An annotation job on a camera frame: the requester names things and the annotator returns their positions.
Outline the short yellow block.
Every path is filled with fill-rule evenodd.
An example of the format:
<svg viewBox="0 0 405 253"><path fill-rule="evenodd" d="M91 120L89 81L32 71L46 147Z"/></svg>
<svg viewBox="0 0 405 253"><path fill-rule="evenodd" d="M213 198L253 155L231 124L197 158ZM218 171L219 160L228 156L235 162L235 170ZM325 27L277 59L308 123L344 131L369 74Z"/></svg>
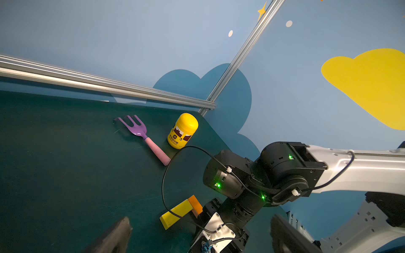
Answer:
<svg viewBox="0 0 405 253"><path fill-rule="evenodd" d="M189 200L186 199L180 204L176 205L170 211L167 211L162 216L159 217L161 224L165 230L168 230L172 225L174 225L180 218L184 217L186 214L191 212L193 209Z"/></svg>

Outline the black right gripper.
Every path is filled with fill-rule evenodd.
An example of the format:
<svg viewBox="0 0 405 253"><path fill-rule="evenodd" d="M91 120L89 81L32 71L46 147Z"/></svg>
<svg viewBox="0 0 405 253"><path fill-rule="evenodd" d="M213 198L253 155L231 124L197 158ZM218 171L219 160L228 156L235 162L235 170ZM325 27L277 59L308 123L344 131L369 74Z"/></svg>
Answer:
<svg viewBox="0 0 405 253"><path fill-rule="evenodd" d="M227 198L222 202L214 198L203 207L203 212L198 216L198 224L205 229L206 224L215 212L219 213L223 222L236 232L236 238L225 248L222 253L242 253L250 238L250 232L245 228L247 223L264 207L268 207L263 197L254 197L250 193L243 193L236 199Z"/></svg>

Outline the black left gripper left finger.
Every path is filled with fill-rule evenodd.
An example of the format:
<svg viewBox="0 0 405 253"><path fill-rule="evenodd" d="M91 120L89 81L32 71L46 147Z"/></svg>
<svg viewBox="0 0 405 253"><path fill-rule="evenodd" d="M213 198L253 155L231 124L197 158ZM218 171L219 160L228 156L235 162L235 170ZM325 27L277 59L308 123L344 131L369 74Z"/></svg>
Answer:
<svg viewBox="0 0 405 253"><path fill-rule="evenodd" d="M125 253L132 227L128 217L122 217L89 244L84 253Z"/></svg>

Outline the orange block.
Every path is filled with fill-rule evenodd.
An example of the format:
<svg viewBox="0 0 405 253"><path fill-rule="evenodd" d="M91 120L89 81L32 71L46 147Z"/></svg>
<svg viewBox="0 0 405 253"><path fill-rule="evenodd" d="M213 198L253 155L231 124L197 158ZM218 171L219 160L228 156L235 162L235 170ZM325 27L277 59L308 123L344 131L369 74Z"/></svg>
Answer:
<svg viewBox="0 0 405 253"><path fill-rule="evenodd" d="M192 195L190 198L188 198L189 203L192 206L192 213L196 218L203 212L203 207L200 204L200 202L197 200L195 195Z"/></svg>

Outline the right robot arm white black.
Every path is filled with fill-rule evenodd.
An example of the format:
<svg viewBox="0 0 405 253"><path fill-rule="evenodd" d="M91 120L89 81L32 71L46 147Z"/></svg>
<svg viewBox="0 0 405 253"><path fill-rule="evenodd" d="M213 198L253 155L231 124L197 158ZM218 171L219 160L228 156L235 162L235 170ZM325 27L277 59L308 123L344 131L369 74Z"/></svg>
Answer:
<svg viewBox="0 0 405 253"><path fill-rule="evenodd" d="M309 241L292 219L274 218L276 252L371 253L405 235L404 145L354 151L274 142L254 161L223 150L207 164L203 182L226 200L204 207L193 253L241 253L245 226L262 208L327 191L363 191L366 198L349 222L319 241Z"/></svg>

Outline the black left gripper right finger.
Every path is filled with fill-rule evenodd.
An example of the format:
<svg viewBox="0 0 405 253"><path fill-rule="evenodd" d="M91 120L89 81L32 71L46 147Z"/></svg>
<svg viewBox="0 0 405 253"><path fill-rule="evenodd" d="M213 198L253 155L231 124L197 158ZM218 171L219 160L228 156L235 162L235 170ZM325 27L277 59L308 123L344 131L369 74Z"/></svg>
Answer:
<svg viewBox="0 0 405 253"><path fill-rule="evenodd" d="M270 235L275 253L321 253L318 246L300 234L280 215L271 220Z"/></svg>

